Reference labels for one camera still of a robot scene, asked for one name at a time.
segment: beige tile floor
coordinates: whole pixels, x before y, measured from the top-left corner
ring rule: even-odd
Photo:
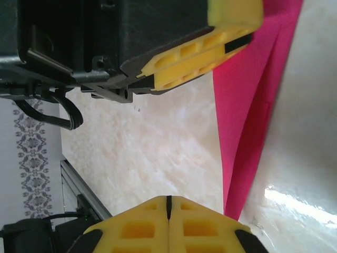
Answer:
[[[305,0],[241,221],[272,253],[337,252],[337,1]],[[133,104],[70,98],[63,152],[112,214],[177,194],[223,211],[212,76]]]

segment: pink paper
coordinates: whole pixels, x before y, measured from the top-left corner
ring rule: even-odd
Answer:
[[[259,164],[303,0],[264,1],[252,43],[214,70],[225,215],[238,219]]]

